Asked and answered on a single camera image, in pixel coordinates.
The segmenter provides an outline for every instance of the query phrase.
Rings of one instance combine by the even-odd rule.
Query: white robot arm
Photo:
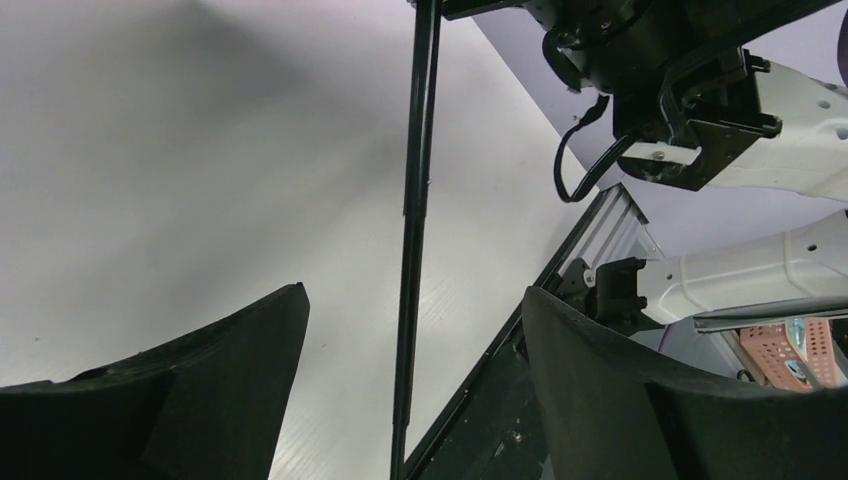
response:
[[[848,211],[742,245],[649,260],[636,293],[647,300],[642,313],[664,325],[732,307],[848,296]]]
[[[762,111],[779,118],[782,130],[754,142],[707,185],[848,201],[848,89],[776,63],[754,75]],[[700,148],[638,142],[624,156],[689,166],[700,154]]]

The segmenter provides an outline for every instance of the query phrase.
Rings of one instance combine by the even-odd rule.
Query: black bracket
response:
[[[662,325],[642,313],[647,299],[637,290],[637,275],[645,260],[634,257],[610,262],[592,273],[582,259],[573,260],[554,295],[575,310],[621,335],[659,330]]]
[[[783,124],[777,117],[760,111],[759,92],[754,75],[758,72],[769,72],[770,64],[747,51],[742,52],[741,56],[744,77],[722,86],[727,95],[734,99],[732,105],[718,105],[698,98],[689,102],[687,126],[690,145],[686,146],[700,146],[702,149],[691,165],[622,157],[618,161],[621,169],[640,180],[698,191],[755,142],[763,138],[777,137]],[[698,87],[699,85],[693,84],[686,90],[696,92]],[[633,123],[633,120],[626,118],[630,112],[625,109],[616,113],[620,114],[617,119],[628,124]],[[658,132],[664,130],[661,124],[659,117],[655,116],[641,127],[627,125],[624,128],[637,131],[639,138],[651,142],[655,140]]]

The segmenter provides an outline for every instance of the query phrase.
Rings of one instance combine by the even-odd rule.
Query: black pole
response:
[[[404,478],[406,428],[412,406],[415,334],[424,253],[424,219],[430,182],[430,146],[436,71],[439,63],[439,26],[442,0],[418,0],[415,12],[415,46],[412,57],[412,93],[409,103],[409,137],[404,192],[403,263],[400,280],[395,397],[392,419],[391,480]]]

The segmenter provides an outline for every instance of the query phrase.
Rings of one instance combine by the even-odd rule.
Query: metal bar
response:
[[[619,198],[623,198],[622,189],[616,190],[616,193]],[[606,263],[606,258],[602,256],[605,248],[604,245],[606,245],[614,236],[619,223],[627,215],[627,211],[628,205],[626,202],[614,202],[610,208],[604,212],[604,216],[601,218],[601,221],[598,222],[599,228],[593,233],[594,237],[587,240],[580,249],[581,251],[578,257],[586,260],[592,268],[597,268],[603,263]]]
[[[822,386],[821,382],[819,381],[818,377],[816,377],[816,374],[813,373],[812,370],[810,370],[810,367],[807,365],[806,362],[798,362],[798,368],[801,370],[801,373],[803,373],[804,376],[807,378],[807,382],[810,383],[810,386],[813,387],[813,389],[821,390],[822,388],[824,388],[824,386]]]
[[[695,331],[698,333],[718,333],[725,332],[728,330],[737,330],[740,328],[751,328],[751,327],[762,327],[766,325],[774,325],[776,323],[782,323],[786,320],[792,320],[793,318],[798,317],[838,317],[831,318],[831,320],[837,321],[842,319],[848,319],[848,308],[838,309],[838,310],[815,310],[809,313],[802,314],[788,314],[785,316],[779,317],[763,317],[763,318],[721,318],[721,317],[713,317],[713,318],[701,318],[698,315],[694,317],[695,319]]]
[[[409,426],[412,406],[415,335],[418,329],[418,297],[421,290],[424,220],[427,216],[427,190],[430,182],[430,149],[433,140],[441,20],[442,0],[418,0],[406,152],[405,224],[395,364],[391,480],[403,478],[406,429]]]

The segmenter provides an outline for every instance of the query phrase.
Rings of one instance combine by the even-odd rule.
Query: wire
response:
[[[556,185],[559,198],[565,203],[575,203],[586,198],[586,195],[592,191],[592,187],[598,183],[601,177],[604,176],[604,173],[606,173],[606,171],[609,170],[622,155],[624,155],[624,152],[636,143],[636,138],[631,137],[630,135],[624,135],[616,140],[616,142],[613,143],[606,152],[604,152],[601,158],[589,168],[589,171],[586,172],[586,176],[584,176],[583,180],[581,180],[577,185],[577,189],[574,190],[574,193],[568,193],[568,190],[565,188],[565,182],[562,179],[562,158],[565,156],[565,147],[568,145],[568,140],[583,127],[598,121],[598,119],[604,115],[607,105],[609,105],[609,97],[598,95],[598,100],[595,102],[595,105],[589,108],[589,110],[586,110],[583,118],[577,122],[577,125],[571,127],[569,131],[565,132],[565,135],[562,136],[562,140],[559,142],[559,148],[557,148],[556,157],[554,157],[554,185]]]
[[[553,70],[559,80],[564,83],[569,90],[580,93],[583,74],[569,60],[568,57],[559,51],[559,38],[562,31],[558,28],[551,29],[545,34],[542,40],[542,55],[548,66]]]

